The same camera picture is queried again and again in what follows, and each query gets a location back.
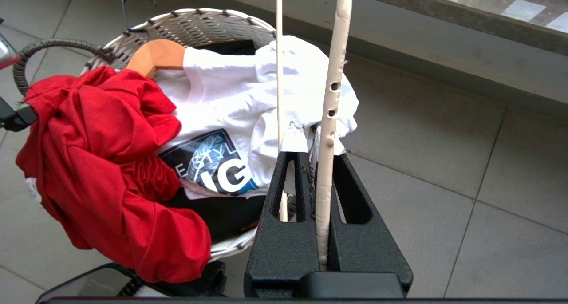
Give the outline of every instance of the t-shirt print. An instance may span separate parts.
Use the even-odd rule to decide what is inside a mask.
[[[258,189],[224,129],[201,134],[160,154],[178,177],[212,191],[237,196]]]

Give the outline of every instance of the hanger hook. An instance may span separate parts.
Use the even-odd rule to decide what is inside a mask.
[[[154,6],[158,6],[158,3],[155,0],[150,1],[154,2]],[[126,0],[122,0],[122,13],[124,14],[124,23],[128,32],[146,32],[146,29],[132,29],[128,25],[128,17],[126,17]]]

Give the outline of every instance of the white rod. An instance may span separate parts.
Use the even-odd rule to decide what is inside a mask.
[[[343,65],[345,64],[345,49],[347,48],[347,38],[349,37],[352,3],[353,0],[337,0],[333,36],[329,51],[327,82],[325,82],[318,160],[318,185],[316,188],[316,239],[321,270],[325,270],[327,267],[335,122],[337,122],[337,107],[339,104]]]
[[[278,152],[282,145],[282,134],[286,128],[286,107],[284,105],[284,88],[282,79],[284,70],[282,69],[282,0],[276,0],[276,101],[278,102]],[[288,196],[282,192],[280,200],[280,221],[288,221]]]

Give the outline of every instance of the white wicker basket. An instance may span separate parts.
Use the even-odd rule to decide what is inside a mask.
[[[205,8],[179,9],[158,15],[133,29],[144,29],[146,32],[125,32],[103,48],[115,55],[111,66],[116,69],[125,67],[130,56],[148,39],[170,39],[184,47],[238,40],[252,40],[255,47],[263,47],[276,39],[276,30],[258,18],[239,11]],[[94,56],[87,62],[83,73],[103,65],[108,63]],[[255,234],[256,229],[251,229],[212,245],[211,261],[243,252],[252,245]]]

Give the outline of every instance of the white t-shirt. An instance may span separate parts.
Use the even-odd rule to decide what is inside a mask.
[[[311,147],[321,121],[329,59],[317,47],[285,36],[284,99],[289,126],[283,150]],[[176,170],[189,199],[266,195],[278,155],[276,42],[255,55],[219,55],[189,47],[184,70],[154,79],[177,106],[178,136],[158,154]],[[359,101],[343,76],[337,136],[355,130]]]

